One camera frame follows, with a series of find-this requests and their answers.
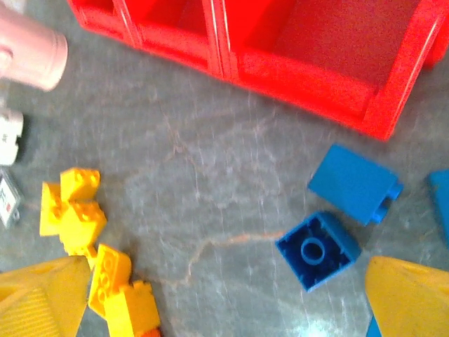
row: white toy piece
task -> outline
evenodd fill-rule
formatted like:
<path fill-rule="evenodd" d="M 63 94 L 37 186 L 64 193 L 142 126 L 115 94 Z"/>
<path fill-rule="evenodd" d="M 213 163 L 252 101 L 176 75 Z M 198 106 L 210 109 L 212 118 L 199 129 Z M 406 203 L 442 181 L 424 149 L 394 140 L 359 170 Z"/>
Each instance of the white toy piece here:
<path fill-rule="evenodd" d="M 23 115 L 20 112 L 0 109 L 0 165 L 12 165 L 17 158 L 18 137 L 22 136 Z"/>

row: toy block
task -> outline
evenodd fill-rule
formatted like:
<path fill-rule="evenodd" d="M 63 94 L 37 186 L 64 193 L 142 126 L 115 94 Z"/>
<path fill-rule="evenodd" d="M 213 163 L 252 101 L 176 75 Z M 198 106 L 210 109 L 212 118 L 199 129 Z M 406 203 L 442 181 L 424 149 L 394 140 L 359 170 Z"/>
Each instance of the toy block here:
<path fill-rule="evenodd" d="M 121 286 L 128 284 L 131 260 L 126 254 L 100 244 L 89 293 L 89 308 L 105 318 L 105 301 Z"/>
<path fill-rule="evenodd" d="M 83 256 L 0 274 L 0 336 L 74 337 L 89 279 Z"/>
<path fill-rule="evenodd" d="M 366 337 L 382 337 L 375 317 L 371 319 L 368 331 L 366 332 Z"/>
<path fill-rule="evenodd" d="M 437 218 L 443 226 L 446 244 L 449 247 L 449 170 L 430 173 L 429 184 Z"/>
<path fill-rule="evenodd" d="M 361 250 L 357 241 L 329 212 L 317 212 L 276 246 L 306 291 L 312 291 L 352 265 Z"/>
<path fill-rule="evenodd" d="M 91 246 L 105 227 L 107 219 L 96 202 L 70 203 L 62 217 L 60 241 L 68 249 Z"/>
<path fill-rule="evenodd" d="M 99 186 L 99 171 L 71 168 L 61 173 L 61 199 L 63 201 L 93 199 Z"/>
<path fill-rule="evenodd" d="M 94 246 L 80 247 L 75 249 L 64 246 L 64 250 L 70 256 L 85 256 L 87 258 L 87 261 L 89 262 L 89 267 L 91 268 L 91 271 L 95 267 L 95 263 L 97 260 L 97 251 L 95 250 Z"/>
<path fill-rule="evenodd" d="M 380 333 L 387 336 L 447 336 L 449 272 L 375 256 L 365 290 Z"/>
<path fill-rule="evenodd" d="M 152 288 L 143 281 L 122 286 L 106 299 L 105 311 L 111 337 L 141 336 L 161 325 Z"/>
<path fill-rule="evenodd" d="M 159 329 L 153 329 L 144 332 L 142 335 L 136 335 L 137 337 L 162 337 L 161 331 Z"/>
<path fill-rule="evenodd" d="M 41 237 L 59 235 L 62 216 L 66 210 L 66 203 L 61 201 L 60 185 L 43 183 L 39 235 Z"/>
<path fill-rule="evenodd" d="M 337 144 L 308 187 L 363 225 L 380 223 L 403 189 L 395 173 Z"/>

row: stack of yellow bricks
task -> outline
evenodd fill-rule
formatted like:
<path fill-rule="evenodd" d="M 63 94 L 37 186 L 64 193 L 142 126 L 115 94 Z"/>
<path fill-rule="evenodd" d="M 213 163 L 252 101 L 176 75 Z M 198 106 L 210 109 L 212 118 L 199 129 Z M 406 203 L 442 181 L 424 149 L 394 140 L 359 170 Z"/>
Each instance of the stack of yellow bricks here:
<path fill-rule="evenodd" d="M 151 285 L 129 284 L 130 258 L 105 244 L 94 244 L 107 219 L 93 201 L 100 173 L 72 168 L 61 173 L 60 184 L 43 183 L 41 236 L 59 235 L 71 256 L 88 259 L 93 280 L 88 305 L 106 319 L 111 337 L 158 337 L 161 320 Z"/>

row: blue duplo block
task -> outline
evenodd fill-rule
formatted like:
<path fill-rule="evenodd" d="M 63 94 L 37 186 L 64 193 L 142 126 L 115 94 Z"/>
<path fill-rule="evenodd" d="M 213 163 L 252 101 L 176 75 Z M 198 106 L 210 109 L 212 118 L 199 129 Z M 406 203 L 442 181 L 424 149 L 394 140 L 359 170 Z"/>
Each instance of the blue duplo block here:
<path fill-rule="evenodd" d="M 443 226 L 446 244 L 449 247 L 449 170 L 430 173 L 429 184 L 437 209 L 437 218 Z"/>
<path fill-rule="evenodd" d="M 337 144 L 308 187 L 363 225 L 380 223 L 403 189 L 395 173 Z"/>
<path fill-rule="evenodd" d="M 377 325 L 377 321 L 374 316 L 371 319 L 370 326 L 368 327 L 368 331 L 366 332 L 366 337 L 382 337 L 379 326 Z"/>
<path fill-rule="evenodd" d="M 317 212 L 276 241 L 276 246 L 306 289 L 312 291 L 353 264 L 357 241 L 329 212 Z"/>

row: blue lego brick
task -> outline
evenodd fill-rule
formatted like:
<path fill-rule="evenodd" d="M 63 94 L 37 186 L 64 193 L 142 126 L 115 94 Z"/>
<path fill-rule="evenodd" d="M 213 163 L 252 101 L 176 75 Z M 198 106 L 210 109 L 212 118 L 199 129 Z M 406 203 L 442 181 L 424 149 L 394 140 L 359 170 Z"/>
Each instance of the blue lego brick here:
<path fill-rule="evenodd" d="M 429 174 L 432 199 L 437 218 L 443 226 L 446 244 L 449 247 L 449 170 L 437 171 Z"/>
<path fill-rule="evenodd" d="M 352 265 L 361 250 L 330 212 L 317 212 L 276 241 L 306 289 L 312 291 Z"/>
<path fill-rule="evenodd" d="M 329 149 L 308 187 L 363 225 L 380 223 L 403 189 L 395 173 L 338 144 Z"/>
<path fill-rule="evenodd" d="M 366 337 L 382 337 L 379 326 L 377 325 L 377 321 L 374 316 L 371 319 L 370 326 L 368 327 L 368 331 L 366 332 Z"/>

